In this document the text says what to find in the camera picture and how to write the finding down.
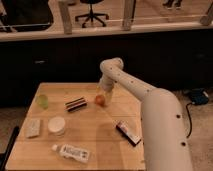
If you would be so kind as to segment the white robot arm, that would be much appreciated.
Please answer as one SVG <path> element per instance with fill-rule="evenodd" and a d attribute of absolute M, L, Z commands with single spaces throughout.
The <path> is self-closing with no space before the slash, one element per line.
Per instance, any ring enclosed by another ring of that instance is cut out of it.
<path fill-rule="evenodd" d="M 146 171 L 193 171 L 178 98 L 124 72 L 123 67 L 119 57 L 103 60 L 99 86 L 111 92 L 117 82 L 141 102 Z"/>

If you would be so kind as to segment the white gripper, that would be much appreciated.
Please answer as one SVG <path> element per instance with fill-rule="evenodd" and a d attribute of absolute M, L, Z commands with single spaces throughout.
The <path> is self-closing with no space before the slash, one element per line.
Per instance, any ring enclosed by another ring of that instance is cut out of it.
<path fill-rule="evenodd" d="M 96 93 L 97 95 L 101 95 L 101 88 L 106 91 L 105 93 L 105 99 L 106 99 L 106 104 L 109 104 L 112 99 L 113 95 L 113 88 L 114 88 L 114 81 L 108 77 L 102 76 L 100 81 L 99 81 L 99 86 L 97 86 Z"/>

